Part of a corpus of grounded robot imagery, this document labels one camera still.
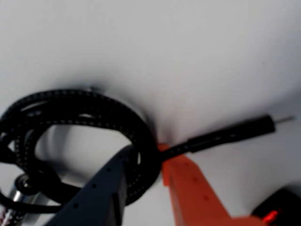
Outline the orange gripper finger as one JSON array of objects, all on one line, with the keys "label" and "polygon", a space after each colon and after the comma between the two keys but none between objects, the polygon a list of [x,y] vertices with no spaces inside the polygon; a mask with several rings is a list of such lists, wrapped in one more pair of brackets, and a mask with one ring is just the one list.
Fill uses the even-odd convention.
[{"label": "orange gripper finger", "polygon": [[196,163],[179,155],[162,163],[163,184],[168,187],[177,226],[262,226],[251,216],[233,218]]}]

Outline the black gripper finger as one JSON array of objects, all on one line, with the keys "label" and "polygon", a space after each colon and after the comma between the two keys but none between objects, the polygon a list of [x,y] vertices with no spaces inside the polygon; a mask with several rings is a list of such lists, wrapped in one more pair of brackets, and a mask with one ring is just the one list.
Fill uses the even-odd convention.
[{"label": "black gripper finger", "polygon": [[120,226],[127,198],[131,145],[121,149],[47,226]]}]

